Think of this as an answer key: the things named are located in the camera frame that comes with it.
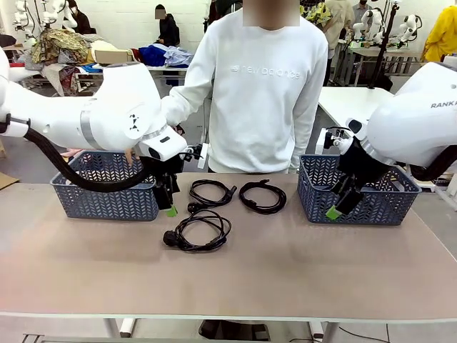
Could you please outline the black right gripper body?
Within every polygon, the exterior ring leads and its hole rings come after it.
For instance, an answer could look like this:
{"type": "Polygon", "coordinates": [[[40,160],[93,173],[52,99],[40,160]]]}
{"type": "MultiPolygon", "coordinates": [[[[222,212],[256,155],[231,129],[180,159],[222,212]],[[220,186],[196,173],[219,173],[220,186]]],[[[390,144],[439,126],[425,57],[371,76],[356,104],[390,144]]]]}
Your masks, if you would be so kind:
{"type": "Polygon", "coordinates": [[[337,169],[348,177],[352,177],[356,186],[377,182],[386,174],[391,166],[369,156],[357,138],[353,139],[348,150],[341,153],[337,169]]]}

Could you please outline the person's right forearm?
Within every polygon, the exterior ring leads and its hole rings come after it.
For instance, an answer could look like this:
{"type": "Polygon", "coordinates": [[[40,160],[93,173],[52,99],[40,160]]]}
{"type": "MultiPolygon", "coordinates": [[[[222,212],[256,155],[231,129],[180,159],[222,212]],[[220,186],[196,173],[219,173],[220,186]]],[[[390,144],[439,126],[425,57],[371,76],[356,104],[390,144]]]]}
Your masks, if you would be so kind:
{"type": "Polygon", "coordinates": [[[167,124],[176,126],[186,121],[204,104],[210,90],[211,86],[176,86],[172,88],[169,95],[161,100],[161,113],[165,116],[167,124]]]}

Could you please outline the white side table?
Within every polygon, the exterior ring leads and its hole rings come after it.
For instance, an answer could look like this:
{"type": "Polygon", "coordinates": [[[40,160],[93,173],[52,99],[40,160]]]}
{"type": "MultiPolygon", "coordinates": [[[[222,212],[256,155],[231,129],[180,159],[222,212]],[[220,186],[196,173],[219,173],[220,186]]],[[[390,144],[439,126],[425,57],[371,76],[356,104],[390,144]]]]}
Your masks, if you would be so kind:
{"type": "Polygon", "coordinates": [[[380,88],[326,86],[321,90],[318,105],[339,126],[349,119],[365,124],[375,109],[391,97],[392,93],[380,88]]]}

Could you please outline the person in white sweatshirt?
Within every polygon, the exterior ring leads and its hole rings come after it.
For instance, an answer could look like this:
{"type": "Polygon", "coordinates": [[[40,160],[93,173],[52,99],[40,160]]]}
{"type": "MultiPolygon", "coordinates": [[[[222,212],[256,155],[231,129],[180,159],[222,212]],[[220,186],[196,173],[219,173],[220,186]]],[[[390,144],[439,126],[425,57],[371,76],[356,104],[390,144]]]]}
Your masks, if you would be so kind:
{"type": "Polygon", "coordinates": [[[316,116],[327,57],[299,0],[243,0],[213,22],[182,84],[211,86],[209,170],[287,173],[293,122],[316,116]]]}

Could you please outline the heap of blue clothes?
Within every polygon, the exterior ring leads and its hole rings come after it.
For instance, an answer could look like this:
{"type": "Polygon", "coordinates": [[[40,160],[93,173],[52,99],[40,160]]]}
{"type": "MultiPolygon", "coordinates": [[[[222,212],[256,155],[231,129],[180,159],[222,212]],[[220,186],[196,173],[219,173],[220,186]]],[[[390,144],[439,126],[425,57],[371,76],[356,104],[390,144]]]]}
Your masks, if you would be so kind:
{"type": "Polygon", "coordinates": [[[139,48],[144,64],[148,66],[188,67],[194,55],[180,47],[152,44],[139,48]]]}

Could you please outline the grey background work table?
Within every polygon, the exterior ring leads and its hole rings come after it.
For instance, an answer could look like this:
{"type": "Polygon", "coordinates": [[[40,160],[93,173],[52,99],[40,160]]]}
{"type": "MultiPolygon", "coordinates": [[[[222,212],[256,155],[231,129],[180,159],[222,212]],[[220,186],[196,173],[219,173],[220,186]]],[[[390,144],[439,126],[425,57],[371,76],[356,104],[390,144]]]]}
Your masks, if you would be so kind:
{"type": "MultiPolygon", "coordinates": [[[[379,48],[352,48],[346,51],[342,64],[344,86],[368,85],[376,71],[379,48]]],[[[380,73],[385,76],[408,77],[421,66],[421,54],[409,49],[390,49],[383,55],[380,73]]]]}

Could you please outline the closed tan cardboard box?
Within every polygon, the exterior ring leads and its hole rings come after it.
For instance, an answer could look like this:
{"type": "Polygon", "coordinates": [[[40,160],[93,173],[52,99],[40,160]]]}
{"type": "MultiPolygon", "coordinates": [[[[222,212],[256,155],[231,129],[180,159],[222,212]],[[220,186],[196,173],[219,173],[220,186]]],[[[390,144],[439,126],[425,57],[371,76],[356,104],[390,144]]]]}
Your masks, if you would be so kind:
{"type": "Polygon", "coordinates": [[[93,50],[93,52],[94,61],[100,65],[123,64],[134,60],[130,50],[93,50]]]}

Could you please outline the white table leg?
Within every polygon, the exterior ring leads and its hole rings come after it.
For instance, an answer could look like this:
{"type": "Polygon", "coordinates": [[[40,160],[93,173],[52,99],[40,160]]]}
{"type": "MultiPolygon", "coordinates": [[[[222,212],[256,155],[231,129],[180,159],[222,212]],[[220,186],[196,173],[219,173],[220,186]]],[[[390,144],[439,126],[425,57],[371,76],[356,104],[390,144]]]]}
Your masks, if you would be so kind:
{"type": "Polygon", "coordinates": [[[321,322],[311,320],[308,322],[313,343],[336,343],[336,333],[339,328],[338,322],[321,322]]]}
{"type": "Polygon", "coordinates": [[[108,335],[112,338],[130,338],[134,333],[136,319],[124,318],[121,326],[118,326],[116,319],[104,318],[104,325],[108,335]]]}

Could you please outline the seated person in black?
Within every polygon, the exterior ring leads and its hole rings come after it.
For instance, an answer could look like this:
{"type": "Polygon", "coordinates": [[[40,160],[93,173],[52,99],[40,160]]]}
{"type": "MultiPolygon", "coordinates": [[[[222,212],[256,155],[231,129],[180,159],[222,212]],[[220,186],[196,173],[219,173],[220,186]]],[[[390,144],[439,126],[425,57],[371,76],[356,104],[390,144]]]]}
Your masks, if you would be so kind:
{"type": "Polygon", "coordinates": [[[174,16],[168,13],[162,4],[155,8],[155,19],[159,21],[159,36],[156,43],[164,46],[179,46],[179,28],[176,25],[174,16]]]}

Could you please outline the person in beige top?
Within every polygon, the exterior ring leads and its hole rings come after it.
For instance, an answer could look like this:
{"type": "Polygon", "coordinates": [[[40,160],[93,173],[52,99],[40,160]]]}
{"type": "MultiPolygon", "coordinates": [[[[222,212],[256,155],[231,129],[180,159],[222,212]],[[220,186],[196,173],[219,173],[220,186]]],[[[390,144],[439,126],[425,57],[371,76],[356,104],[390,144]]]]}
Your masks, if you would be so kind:
{"type": "Polygon", "coordinates": [[[349,0],[325,0],[331,20],[323,27],[328,42],[328,59],[332,59],[341,31],[354,22],[354,12],[349,0]]]}

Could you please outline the person in yellow jacket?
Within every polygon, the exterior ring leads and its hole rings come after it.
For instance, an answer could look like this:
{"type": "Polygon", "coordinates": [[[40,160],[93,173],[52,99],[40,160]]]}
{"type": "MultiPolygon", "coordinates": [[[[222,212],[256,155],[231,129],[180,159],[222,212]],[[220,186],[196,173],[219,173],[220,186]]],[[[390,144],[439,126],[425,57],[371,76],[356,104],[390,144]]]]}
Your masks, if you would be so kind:
{"type": "Polygon", "coordinates": [[[457,6],[446,7],[439,15],[424,44],[422,62],[439,62],[457,53],[457,6]]]}

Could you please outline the pile of patterned clothes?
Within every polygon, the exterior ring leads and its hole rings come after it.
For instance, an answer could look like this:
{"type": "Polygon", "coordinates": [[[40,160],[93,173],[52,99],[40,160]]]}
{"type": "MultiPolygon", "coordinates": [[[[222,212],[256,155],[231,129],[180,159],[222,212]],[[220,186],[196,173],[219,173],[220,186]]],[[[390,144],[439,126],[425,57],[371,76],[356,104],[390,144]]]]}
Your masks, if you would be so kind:
{"type": "Polygon", "coordinates": [[[26,68],[38,70],[60,96],[77,93],[75,73],[93,64],[94,47],[106,42],[97,34],[78,34],[65,29],[46,29],[26,54],[26,68]]]}

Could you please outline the person in yellow patterned shirt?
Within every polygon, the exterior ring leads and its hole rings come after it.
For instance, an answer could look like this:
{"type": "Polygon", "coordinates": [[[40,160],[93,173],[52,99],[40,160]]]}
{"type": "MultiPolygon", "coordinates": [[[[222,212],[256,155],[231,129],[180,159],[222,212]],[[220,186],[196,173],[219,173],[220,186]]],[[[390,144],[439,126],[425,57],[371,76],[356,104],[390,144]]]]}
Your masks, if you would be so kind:
{"type": "Polygon", "coordinates": [[[331,18],[325,0],[300,0],[300,12],[305,20],[315,26],[323,24],[331,18]]]}

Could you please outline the masked person in black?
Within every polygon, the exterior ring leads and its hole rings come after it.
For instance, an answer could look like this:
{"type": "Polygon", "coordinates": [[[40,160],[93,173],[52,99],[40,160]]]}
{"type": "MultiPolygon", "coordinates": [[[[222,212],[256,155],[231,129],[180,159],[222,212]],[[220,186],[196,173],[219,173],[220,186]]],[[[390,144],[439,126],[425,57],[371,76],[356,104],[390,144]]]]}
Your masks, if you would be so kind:
{"type": "Polygon", "coordinates": [[[72,17],[77,23],[77,27],[74,29],[74,31],[78,34],[91,34],[92,28],[87,15],[79,10],[75,0],[68,0],[68,2],[72,17]]]}

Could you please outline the white background table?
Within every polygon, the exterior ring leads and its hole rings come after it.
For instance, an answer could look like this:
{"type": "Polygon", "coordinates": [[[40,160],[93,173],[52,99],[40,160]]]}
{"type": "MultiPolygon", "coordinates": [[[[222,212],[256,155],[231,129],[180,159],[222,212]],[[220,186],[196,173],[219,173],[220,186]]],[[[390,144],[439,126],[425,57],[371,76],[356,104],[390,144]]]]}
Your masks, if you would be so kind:
{"type": "Polygon", "coordinates": [[[24,67],[11,67],[9,70],[9,78],[20,84],[25,89],[31,90],[37,94],[57,97],[59,93],[51,85],[51,82],[42,76],[38,71],[25,69],[24,67]]]}

